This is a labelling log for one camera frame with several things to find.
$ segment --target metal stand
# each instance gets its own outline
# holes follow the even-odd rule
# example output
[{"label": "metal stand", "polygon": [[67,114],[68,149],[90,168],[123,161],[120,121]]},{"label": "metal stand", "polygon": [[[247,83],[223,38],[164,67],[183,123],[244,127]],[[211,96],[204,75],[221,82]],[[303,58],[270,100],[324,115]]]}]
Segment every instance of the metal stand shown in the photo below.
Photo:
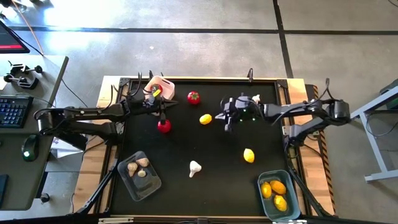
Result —
[{"label": "metal stand", "polygon": [[368,131],[372,131],[371,127],[366,128],[366,124],[368,123],[368,115],[367,112],[374,111],[375,109],[385,105],[386,103],[396,99],[398,97],[398,86],[389,90],[385,94],[377,97],[376,99],[370,101],[368,104],[362,106],[360,109],[351,113],[351,119],[361,118],[362,124],[365,128],[366,135],[368,136],[369,142],[371,143],[373,153],[376,156],[377,163],[379,164],[380,173],[371,174],[369,176],[365,176],[365,181],[373,181],[373,180],[381,180],[392,177],[398,177],[398,170],[387,170],[386,164],[381,156],[379,146],[377,145],[375,137]]}]

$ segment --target yellow plastic fruit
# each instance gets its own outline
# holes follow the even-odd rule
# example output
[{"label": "yellow plastic fruit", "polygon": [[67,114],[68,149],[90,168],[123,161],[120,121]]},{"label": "yellow plastic fruit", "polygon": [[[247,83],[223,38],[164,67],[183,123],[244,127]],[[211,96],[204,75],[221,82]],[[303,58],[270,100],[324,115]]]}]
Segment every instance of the yellow plastic fruit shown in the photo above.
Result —
[{"label": "yellow plastic fruit", "polygon": [[286,194],[286,187],[280,181],[272,180],[269,183],[271,185],[272,190],[275,191],[277,194],[280,194],[280,195]]},{"label": "yellow plastic fruit", "polygon": [[278,208],[278,210],[281,212],[285,212],[287,210],[286,200],[280,195],[275,196],[274,204],[275,204],[276,208]]},{"label": "yellow plastic fruit", "polygon": [[271,185],[269,185],[268,182],[264,182],[263,184],[261,184],[261,194],[263,197],[269,198],[271,197],[271,193]]},{"label": "yellow plastic fruit", "polygon": [[208,124],[211,122],[211,115],[210,114],[205,114],[200,117],[199,122],[201,124]]},{"label": "yellow plastic fruit", "polygon": [[254,152],[251,149],[244,149],[243,157],[246,162],[254,162]]}]

